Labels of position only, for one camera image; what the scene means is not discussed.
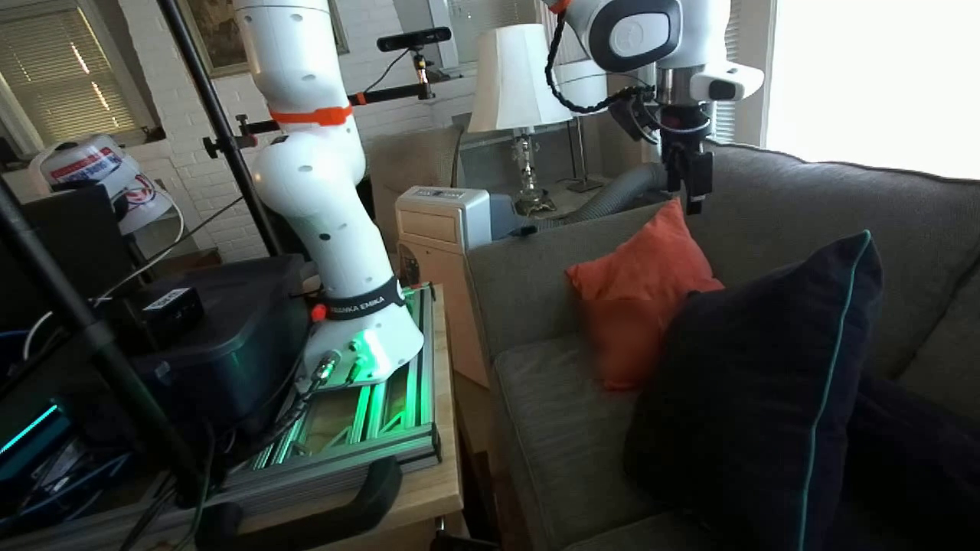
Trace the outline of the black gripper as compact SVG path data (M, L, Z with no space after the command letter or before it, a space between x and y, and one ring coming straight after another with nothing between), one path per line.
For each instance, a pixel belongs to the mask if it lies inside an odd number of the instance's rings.
M709 113L704 103L663 110L663 162L669 187L684 188L687 215L701 215L709 198L714 152L704 147Z

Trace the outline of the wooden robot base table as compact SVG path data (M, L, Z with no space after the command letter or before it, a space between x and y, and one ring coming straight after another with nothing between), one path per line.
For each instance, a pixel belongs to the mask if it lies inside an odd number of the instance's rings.
M448 386L445 305L439 315L439 399ZM182 506L176 481L126 450L61 443L6 490L3 551L305 551L370 532L396 514L415 469L396 460L342 478L242 478L237 469L208 500Z

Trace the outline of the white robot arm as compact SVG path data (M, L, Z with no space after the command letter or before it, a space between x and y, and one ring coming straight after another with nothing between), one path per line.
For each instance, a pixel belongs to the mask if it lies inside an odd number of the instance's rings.
M600 103L663 142L669 184L701 204L709 192L704 135L718 100L764 87L726 56L728 0L541 0L556 20L509 24L482 38L477 130L528 130L581 110L556 84L554 56L576 34L610 73L641 80ZM423 327L392 271L379 227L358 198L363 147L342 84L327 0L237 0L251 75L278 138L255 158L255 188L282 215L322 278L300 372L317 387L390 378L423 352Z

